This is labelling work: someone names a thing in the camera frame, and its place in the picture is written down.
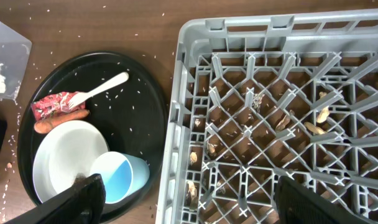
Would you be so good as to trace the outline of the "grey plate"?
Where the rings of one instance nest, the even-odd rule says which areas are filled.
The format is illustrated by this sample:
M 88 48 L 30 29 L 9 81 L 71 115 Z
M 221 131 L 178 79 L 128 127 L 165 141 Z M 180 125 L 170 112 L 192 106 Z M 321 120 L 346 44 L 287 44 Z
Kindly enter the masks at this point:
M 94 161 L 109 147 L 90 123 L 68 121 L 49 132 L 35 154 L 32 180 L 41 203 L 73 185 L 77 174 L 90 175 Z

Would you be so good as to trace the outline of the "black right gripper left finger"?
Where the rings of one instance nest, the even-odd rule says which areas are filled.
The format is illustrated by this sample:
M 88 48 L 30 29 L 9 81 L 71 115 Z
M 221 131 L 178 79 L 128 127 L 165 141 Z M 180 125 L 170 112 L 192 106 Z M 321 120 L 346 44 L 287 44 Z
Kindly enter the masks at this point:
M 102 177 L 93 174 L 7 224 L 99 224 L 105 200 Z

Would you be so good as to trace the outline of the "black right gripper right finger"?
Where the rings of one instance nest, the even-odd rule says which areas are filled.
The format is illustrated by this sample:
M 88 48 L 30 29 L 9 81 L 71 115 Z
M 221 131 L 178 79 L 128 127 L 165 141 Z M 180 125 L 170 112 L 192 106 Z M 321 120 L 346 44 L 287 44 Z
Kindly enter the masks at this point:
M 281 175 L 274 192 L 275 209 L 281 223 L 371 223 L 337 207 L 291 177 Z

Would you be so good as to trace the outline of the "light blue cup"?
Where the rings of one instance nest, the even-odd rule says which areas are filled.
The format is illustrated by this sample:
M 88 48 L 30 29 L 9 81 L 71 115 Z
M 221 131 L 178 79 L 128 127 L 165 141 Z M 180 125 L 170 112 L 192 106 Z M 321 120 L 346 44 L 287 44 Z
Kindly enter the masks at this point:
M 143 188 L 150 170 L 141 158 L 109 151 L 94 161 L 90 174 L 101 175 L 106 191 L 105 203 L 114 204 Z

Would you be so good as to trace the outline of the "brown food scrap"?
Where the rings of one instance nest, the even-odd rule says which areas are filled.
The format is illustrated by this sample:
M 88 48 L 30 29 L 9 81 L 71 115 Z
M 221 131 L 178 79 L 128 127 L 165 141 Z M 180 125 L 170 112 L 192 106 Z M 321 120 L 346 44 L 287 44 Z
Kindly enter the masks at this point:
M 81 182 L 82 180 L 85 180 L 86 179 L 86 176 L 84 174 L 77 174 L 75 179 L 74 179 L 74 184 L 77 184 L 79 182 Z

